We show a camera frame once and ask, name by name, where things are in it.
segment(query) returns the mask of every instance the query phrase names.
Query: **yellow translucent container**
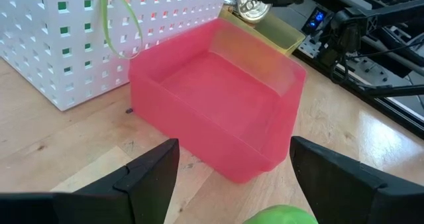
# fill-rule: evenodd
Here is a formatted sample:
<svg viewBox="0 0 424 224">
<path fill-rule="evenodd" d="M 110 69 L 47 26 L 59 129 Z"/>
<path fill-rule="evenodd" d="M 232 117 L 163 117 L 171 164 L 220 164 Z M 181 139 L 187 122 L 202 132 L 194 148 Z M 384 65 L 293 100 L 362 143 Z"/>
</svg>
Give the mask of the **yellow translucent container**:
<svg viewBox="0 0 424 224">
<path fill-rule="evenodd" d="M 271 13 L 268 13 L 264 19 L 255 25 L 246 24 L 225 9 L 221 11 L 219 16 L 261 39 L 286 56 L 292 54 L 305 39 L 305 35 Z"/>
</svg>

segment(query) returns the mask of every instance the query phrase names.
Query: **pink plastic bin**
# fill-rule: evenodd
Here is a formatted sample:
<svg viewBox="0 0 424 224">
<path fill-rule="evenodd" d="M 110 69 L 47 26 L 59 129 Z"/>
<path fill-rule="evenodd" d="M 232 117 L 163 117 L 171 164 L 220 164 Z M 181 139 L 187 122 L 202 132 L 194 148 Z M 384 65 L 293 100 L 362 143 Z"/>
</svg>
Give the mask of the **pink plastic bin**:
<svg viewBox="0 0 424 224">
<path fill-rule="evenodd" d="M 134 112 L 243 183 L 284 160 L 305 80 L 294 61 L 217 19 L 142 52 Z"/>
</svg>

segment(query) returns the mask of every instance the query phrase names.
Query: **green string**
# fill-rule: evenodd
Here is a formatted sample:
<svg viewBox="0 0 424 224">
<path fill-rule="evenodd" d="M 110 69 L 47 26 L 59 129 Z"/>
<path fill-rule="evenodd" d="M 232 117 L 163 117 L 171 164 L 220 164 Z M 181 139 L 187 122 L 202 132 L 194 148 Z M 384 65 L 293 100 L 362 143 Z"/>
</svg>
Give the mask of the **green string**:
<svg viewBox="0 0 424 224">
<path fill-rule="evenodd" d="M 138 23 L 138 19 L 134 14 L 133 9 L 131 9 L 131 6 L 127 3 L 127 1 L 126 0 L 121 0 L 121 1 L 122 1 L 122 3 L 124 3 L 125 7 L 127 8 L 128 12 L 130 13 L 131 19 L 135 22 L 135 24 L 137 26 L 138 33 L 140 35 L 141 44 L 142 44 L 142 33 L 141 33 L 140 25 Z M 109 27 L 108 27 L 108 24 L 107 24 L 107 0 L 100 0 L 100 4 L 101 4 L 101 16 L 102 16 L 102 19 L 103 19 L 103 32 L 105 33 L 106 42 L 109 45 L 109 47 L 111 48 L 112 52 L 114 54 L 116 54 L 119 58 L 133 59 L 133 58 L 137 57 L 141 52 L 141 49 L 142 49 L 141 46 L 138 49 L 137 54 L 135 54 L 134 56 L 132 56 L 130 58 L 127 58 L 126 56 L 122 56 L 116 51 L 115 47 L 112 45 L 111 37 L 109 36 Z"/>
</svg>

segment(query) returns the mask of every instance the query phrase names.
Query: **white storage basket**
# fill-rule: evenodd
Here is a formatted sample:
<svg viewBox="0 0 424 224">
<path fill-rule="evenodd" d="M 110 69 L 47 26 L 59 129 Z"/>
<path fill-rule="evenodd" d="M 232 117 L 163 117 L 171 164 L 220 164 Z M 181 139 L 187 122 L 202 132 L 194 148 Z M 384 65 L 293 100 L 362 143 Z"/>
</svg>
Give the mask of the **white storage basket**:
<svg viewBox="0 0 424 224">
<path fill-rule="evenodd" d="M 115 48 L 131 57 L 217 18 L 224 0 L 108 0 Z M 129 61 L 105 43 L 100 0 L 0 0 L 0 55 L 59 110 L 128 82 Z"/>
</svg>

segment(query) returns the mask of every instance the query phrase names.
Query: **wood grain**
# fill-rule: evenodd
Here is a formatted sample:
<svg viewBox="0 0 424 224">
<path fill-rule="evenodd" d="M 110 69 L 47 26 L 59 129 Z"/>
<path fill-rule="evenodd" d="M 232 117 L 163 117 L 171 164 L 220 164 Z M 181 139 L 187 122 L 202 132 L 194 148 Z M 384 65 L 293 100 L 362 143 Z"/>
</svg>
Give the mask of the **wood grain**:
<svg viewBox="0 0 424 224">
<path fill-rule="evenodd" d="M 305 68 L 295 135 L 424 184 L 421 139 Z M 128 85 L 59 112 L 0 60 L 0 101 L 0 192 L 71 192 L 168 138 L 125 113 Z M 291 167 L 286 160 L 247 184 L 234 184 L 182 148 L 166 223 L 242 223 L 282 203 L 311 212 Z"/>
</svg>

